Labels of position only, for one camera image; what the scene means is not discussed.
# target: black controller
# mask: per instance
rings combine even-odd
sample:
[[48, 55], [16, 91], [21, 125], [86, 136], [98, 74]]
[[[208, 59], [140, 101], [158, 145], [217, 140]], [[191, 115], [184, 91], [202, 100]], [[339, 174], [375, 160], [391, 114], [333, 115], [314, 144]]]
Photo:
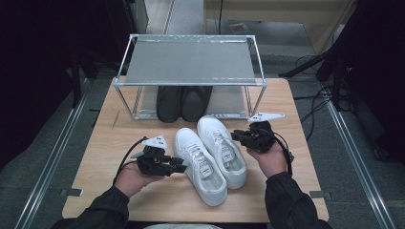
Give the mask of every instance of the black controller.
[[184, 173], [187, 166], [181, 165], [182, 158], [166, 156], [164, 150], [145, 146], [143, 155], [137, 158], [140, 171], [145, 175], [167, 176], [173, 173]]
[[231, 133], [232, 139], [241, 142], [241, 145], [246, 148], [257, 151], [264, 154], [268, 152], [271, 146], [278, 142], [283, 148], [284, 157], [286, 158], [288, 173], [292, 176], [291, 163], [294, 160], [294, 156], [288, 150], [286, 142], [282, 142], [277, 138], [274, 132], [271, 130], [271, 125], [268, 121], [253, 122], [249, 125], [247, 131], [235, 130]]
[[277, 140], [268, 121], [253, 122], [249, 125], [249, 130], [235, 130], [231, 135], [233, 140], [240, 141], [241, 145], [259, 153], [267, 152]]

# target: black sleeve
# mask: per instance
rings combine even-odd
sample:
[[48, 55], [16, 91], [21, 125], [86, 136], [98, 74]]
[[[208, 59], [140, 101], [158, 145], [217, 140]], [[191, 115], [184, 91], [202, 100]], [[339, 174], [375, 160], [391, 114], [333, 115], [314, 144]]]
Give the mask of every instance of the black sleeve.
[[124, 228], [129, 198], [115, 186], [96, 198], [69, 228]]
[[331, 228], [318, 219], [312, 199], [286, 172], [267, 179], [265, 202], [268, 218], [275, 229]]

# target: floor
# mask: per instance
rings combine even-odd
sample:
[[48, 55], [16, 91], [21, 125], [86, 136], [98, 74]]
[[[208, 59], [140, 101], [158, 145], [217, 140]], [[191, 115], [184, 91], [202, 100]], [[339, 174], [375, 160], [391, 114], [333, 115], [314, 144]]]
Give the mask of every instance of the floor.
[[[146, 0], [146, 6], [148, 33], [202, 33], [203, 0]], [[216, 33], [218, 20], [208, 23], [208, 32]], [[314, 55], [302, 25], [244, 23], [258, 37], [267, 77], [278, 77]], [[222, 28], [223, 34], [232, 33], [226, 22]], [[288, 78], [300, 117], [311, 112], [311, 100], [298, 97], [315, 95], [330, 85], [330, 80], [316, 80], [317, 67]], [[115, 74], [103, 66], [99, 70], [97, 79], [83, 78], [79, 106], [72, 109], [72, 97], [67, 97], [32, 146], [1, 170], [0, 228], [50, 228], [62, 219], [66, 191], [72, 187], [97, 110]], [[375, 159], [354, 113], [338, 113], [328, 103], [313, 120], [303, 121], [306, 135], [312, 123], [309, 150], [325, 193], [330, 225], [337, 229], [405, 228], [405, 167]], [[386, 209], [375, 209], [381, 206]]]

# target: person's right hand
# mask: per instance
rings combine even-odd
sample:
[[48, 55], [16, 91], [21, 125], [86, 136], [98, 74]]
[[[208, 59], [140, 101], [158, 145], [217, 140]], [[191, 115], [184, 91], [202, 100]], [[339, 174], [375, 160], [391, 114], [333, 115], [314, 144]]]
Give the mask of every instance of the person's right hand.
[[266, 153], [259, 153], [249, 148], [246, 151], [259, 162], [259, 167], [266, 177], [271, 177], [287, 170], [287, 162], [283, 149], [277, 142]]

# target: hand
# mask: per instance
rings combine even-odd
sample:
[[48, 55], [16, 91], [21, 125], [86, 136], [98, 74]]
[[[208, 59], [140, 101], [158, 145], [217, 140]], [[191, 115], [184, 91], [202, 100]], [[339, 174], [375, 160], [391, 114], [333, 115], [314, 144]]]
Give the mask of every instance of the hand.
[[278, 142], [275, 142], [266, 153], [258, 153], [248, 148], [246, 151], [259, 162], [259, 167], [266, 177], [271, 177], [287, 170], [283, 148], [281, 148]]
[[123, 194], [130, 198], [146, 185], [161, 179], [164, 179], [164, 177], [143, 174], [140, 171], [137, 163], [133, 162], [125, 165], [122, 168], [114, 186], [116, 186]]

